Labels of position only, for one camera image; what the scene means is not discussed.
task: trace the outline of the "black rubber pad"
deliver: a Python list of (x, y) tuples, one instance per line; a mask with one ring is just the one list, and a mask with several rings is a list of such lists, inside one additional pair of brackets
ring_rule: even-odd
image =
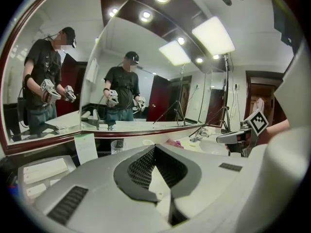
[(75, 210), (78, 208), (88, 189), (75, 186), (63, 199), (49, 212), (48, 217), (56, 222), (66, 225)]
[(236, 166), (236, 165), (232, 165), (232, 164), (228, 164), (228, 163), (222, 163), (219, 167), (229, 169), (232, 171), (236, 171), (236, 172), (240, 172), (242, 169), (242, 166)]

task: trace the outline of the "hand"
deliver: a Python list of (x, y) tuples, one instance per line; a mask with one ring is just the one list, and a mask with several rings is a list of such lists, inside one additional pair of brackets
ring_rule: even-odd
[(48, 104), (51, 104), (51, 103), (52, 103), (52, 101), (51, 101), (52, 96), (51, 96), (51, 94), (50, 94), (49, 92), (47, 92), (47, 91), (45, 91), (45, 92), (42, 94), (41, 98), (42, 98), (42, 101), (44, 101), (45, 103), (48, 103)]

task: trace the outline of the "black mesh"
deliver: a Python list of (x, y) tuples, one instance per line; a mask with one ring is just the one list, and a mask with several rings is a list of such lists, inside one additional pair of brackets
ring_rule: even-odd
[(145, 189), (149, 189), (152, 171), (155, 168), (154, 149), (134, 161), (128, 168), (127, 173), (131, 180)]
[(155, 151), (155, 165), (169, 188), (180, 182), (188, 172), (186, 165), (160, 149)]
[(78, 208), (87, 191), (87, 189), (79, 186), (73, 187), (49, 212), (48, 217), (62, 225), (66, 225), (72, 214)]

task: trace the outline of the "light stand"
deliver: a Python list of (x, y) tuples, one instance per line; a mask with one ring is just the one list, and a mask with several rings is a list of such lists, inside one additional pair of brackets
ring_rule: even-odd
[[(224, 99), (225, 99), (225, 104), (227, 104), (227, 101), (228, 101), (228, 91), (229, 91), (229, 62), (228, 62), (228, 54), (227, 53), (224, 54), (224, 59), (225, 59), (225, 72), (226, 72), (226, 77), (225, 77), (225, 97), (224, 97)], [(196, 130), (191, 135), (189, 135), (189, 137), (191, 137), (192, 135), (197, 133), (201, 128), (207, 126), (221, 112), (222, 112), (222, 120), (221, 120), (220, 127), (222, 127), (224, 125), (225, 126), (225, 130), (227, 131), (227, 133), (231, 132), (230, 119), (229, 119), (229, 107), (228, 106), (222, 106), (221, 109), (212, 117), (211, 120), (209, 120), (208, 122), (203, 124), (198, 130)], [(227, 123), (223, 120), (224, 114), (226, 114)]]
[(153, 124), (155, 124), (156, 122), (158, 122), (166, 113), (168, 113), (168, 111), (170, 109), (172, 109), (174, 107), (174, 105), (176, 105), (176, 108), (174, 109), (174, 111), (176, 112), (176, 116), (177, 116), (177, 124), (178, 124), (178, 116), (180, 116), (184, 122), (184, 126), (186, 125), (185, 122), (185, 117), (183, 114), (183, 110), (181, 108), (181, 104), (180, 104), (180, 98), (181, 98), (181, 94), (182, 94), (182, 83), (183, 83), (183, 77), (184, 77), (184, 68), (186, 65), (183, 65), (181, 67), (181, 71), (180, 71), (180, 82), (179, 82), (179, 97), (178, 100), (176, 100)]

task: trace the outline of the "faucet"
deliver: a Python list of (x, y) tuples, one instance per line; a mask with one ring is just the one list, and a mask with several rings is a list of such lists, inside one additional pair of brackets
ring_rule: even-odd
[(203, 137), (209, 138), (209, 135), (207, 134), (207, 129), (201, 128), (197, 131), (194, 138), (190, 139), (191, 142), (197, 142), (201, 141)]

